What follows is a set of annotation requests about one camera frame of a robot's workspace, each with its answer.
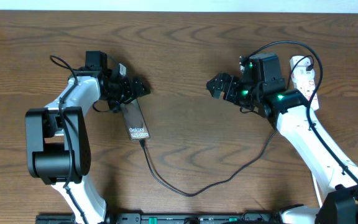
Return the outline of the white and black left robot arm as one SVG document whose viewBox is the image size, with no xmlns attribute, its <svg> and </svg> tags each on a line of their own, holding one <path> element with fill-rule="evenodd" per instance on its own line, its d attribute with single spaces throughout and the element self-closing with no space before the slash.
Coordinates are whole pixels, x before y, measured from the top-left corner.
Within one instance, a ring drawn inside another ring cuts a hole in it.
<svg viewBox="0 0 358 224">
<path fill-rule="evenodd" d="M 26 112 L 29 173 L 57 190 L 73 211 L 71 215 L 37 215 L 36 223 L 115 223 L 91 180 L 85 116 L 99 100 L 106 100 L 116 111 L 149 93 L 148 84 L 138 77 L 113 75 L 110 69 L 77 70 L 55 101 Z"/>
</svg>

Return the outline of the black mounting rail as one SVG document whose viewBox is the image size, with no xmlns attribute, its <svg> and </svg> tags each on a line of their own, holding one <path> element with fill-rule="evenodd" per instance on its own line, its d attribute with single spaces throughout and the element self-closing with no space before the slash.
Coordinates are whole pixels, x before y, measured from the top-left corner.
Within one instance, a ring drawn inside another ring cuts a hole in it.
<svg viewBox="0 0 358 224">
<path fill-rule="evenodd" d="M 280 223 L 268 213 L 245 213 L 243 215 L 142 215 L 121 213 L 107 218 L 105 223 L 115 224 L 218 224 L 218 223 Z"/>
</svg>

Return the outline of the white power strip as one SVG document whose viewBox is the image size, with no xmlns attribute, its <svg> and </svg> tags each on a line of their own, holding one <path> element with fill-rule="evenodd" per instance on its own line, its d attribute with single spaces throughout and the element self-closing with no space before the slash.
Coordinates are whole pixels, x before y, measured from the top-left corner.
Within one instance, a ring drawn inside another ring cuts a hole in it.
<svg viewBox="0 0 358 224">
<path fill-rule="evenodd" d="M 314 63 L 312 56 L 296 55 L 290 59 L 290 80 L 294 88 L 299 90 L 307 100 L 310 100 L 315 89 Z"/>
</svg>

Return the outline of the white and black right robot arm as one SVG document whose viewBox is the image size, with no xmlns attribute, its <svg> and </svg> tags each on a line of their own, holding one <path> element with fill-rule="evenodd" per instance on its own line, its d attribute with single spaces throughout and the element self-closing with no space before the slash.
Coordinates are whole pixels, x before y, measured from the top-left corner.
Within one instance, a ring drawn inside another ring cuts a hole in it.
<svg viewBox="0 0 358 224">
<path fill-rule="evenodd" d="M 277 223 L 358 223 L 358 166 L 334 142 L 318 121 L 313 96 L 314 60 L 296 55 L 290 59 L 285 84 L 275 53 L 241 58 L 242 77 L 219 73 L 207 82 L 212 97 L 222 97 L 267 119 L 304 160 L 324 202 L 319 208 L 294 205 L 275 212 Z"/>
</svg>

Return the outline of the Galaxy S25 Ultra smartphone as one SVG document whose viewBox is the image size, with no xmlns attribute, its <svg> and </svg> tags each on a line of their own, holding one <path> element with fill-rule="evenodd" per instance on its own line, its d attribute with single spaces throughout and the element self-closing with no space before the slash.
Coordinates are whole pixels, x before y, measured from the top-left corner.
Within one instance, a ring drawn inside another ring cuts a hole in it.
<svg viewBox="0 0 358 224">
<path fill-rule="evenodd" d="M 137 100 L 121 104 L 121 111 L 131 141 L 150 138 L 144 116 Z"/>
</svg>

